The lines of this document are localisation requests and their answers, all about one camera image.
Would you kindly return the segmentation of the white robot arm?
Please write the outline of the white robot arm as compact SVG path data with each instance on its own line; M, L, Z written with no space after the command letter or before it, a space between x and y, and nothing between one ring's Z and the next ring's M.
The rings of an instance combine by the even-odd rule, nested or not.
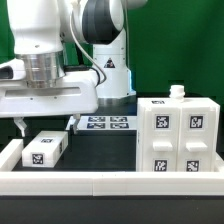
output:
M127 11L148 0L7 0L15 58L0 64L0 118L93 113L134 94Z

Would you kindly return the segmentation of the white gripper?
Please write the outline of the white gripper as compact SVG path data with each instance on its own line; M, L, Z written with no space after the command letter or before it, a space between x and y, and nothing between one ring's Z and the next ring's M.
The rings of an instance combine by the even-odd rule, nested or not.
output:
M23 81L0 81L0 118L15 118L24 137L27 125L22 117L73 115L73 133L77 134L80 114L98 108L97 81L93 70L68 72L54 88L35 89Z

